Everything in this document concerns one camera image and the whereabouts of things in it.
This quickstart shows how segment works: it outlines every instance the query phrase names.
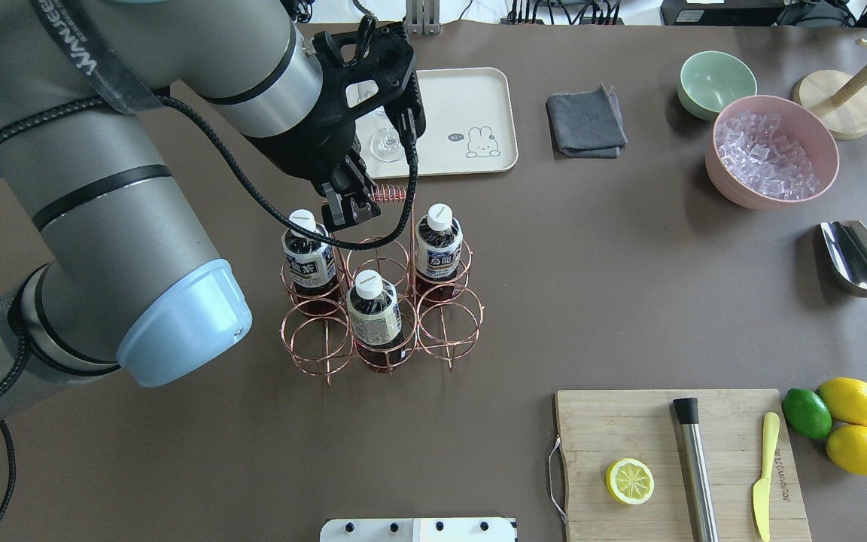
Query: citrus fruit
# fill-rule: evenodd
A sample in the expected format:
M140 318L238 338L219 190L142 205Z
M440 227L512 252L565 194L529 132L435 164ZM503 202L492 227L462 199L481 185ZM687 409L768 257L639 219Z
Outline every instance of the citrus fruit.
M623 504L642 504L654 493L654 476L647 465L625 457L608 467L605 476L608 493Z
M812 390L791 388L781 401L781 412L792 429L809 439L823 439L832 431L829 408Z
M867 425L867 382L854 378L832 378L819 385L818 395L829 406L832 418L855 425Z
M826 452L835 465L849 473L867 476L867 428L864 425L842 425L829 435Z

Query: dark liquid bottle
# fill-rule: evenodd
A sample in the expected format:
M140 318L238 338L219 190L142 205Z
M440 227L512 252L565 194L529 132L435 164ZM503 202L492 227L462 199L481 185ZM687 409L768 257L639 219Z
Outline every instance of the dark liquid bottle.
M348 293L350 320L357 336L357 353L377 373L390 373L406 357L397 291L376 271L357 274Z
M416 289L424 304L454 297L464 234L450 207L437 203L417 225Z
M303 229L326 234L326 230L316 223L309 210L296 210L290 215L290 222ZM300 295L300 302L318 297L330 299L337 304L342 302L333 247L287 230L283 233L283 251L290 267L293 290ZM313 301L304 305L302 311L307 315L328 315L336 311L336 306Z

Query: tabletop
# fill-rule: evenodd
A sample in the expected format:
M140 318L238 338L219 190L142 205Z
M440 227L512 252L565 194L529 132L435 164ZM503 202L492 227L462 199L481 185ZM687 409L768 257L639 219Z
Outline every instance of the tabletop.
M306 27L311 33L320 28ZM447 202L475 251L481 339L451 372L414 356L392 375L351 364L327 387L278 336L282 228L199 131L144 116L252 312L250 335L162 388L118 371L11 416L18 480L0 540L316 540L329 518L505 516L560 540L545 459L563 388L815 388L867 381L867 301L841 291L817 234L867 225L867 135L839 142L825 195L778 212L720 196L711 123L677 101L681 62L719 49L760 93L790 96L817 69L856 72L867 30L501 27L451 24L414 40L419 68L490 65L510 82L519 161L423 178L417 209ZM552 93L615 88L629 143L613 160L554 151ZM182 86L280 209L316 206ZM389 230L397 213L345 236ZM0 294L51 260L0 181ZM867 541L867 477L792 436L812 535ZM0 439L0 500L6 459Z

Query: lemon slice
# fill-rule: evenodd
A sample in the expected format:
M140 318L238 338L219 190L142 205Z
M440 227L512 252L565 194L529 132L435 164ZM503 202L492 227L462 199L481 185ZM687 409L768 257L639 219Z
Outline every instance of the lemon slice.
M608 467L605 476L608 493L623 504L643 504L654 494L654 476L647 465L625 457Z

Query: white bottle cap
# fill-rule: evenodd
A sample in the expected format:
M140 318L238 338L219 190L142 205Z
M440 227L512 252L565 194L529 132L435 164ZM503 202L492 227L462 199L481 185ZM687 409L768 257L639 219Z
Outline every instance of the white bottle cap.
M444 203L434 203L427 212L427 225L434 231L447 231L454 225L454 212Z
M306 209L297 209L290 214L290 222L302 227L304 230L317 231L316 219L313 218L313 213ZM294 236L301 236L296 231L293 231Z
M354 283L357 295L364 299L376 299L383 292L383 278L372 269L360 271Z

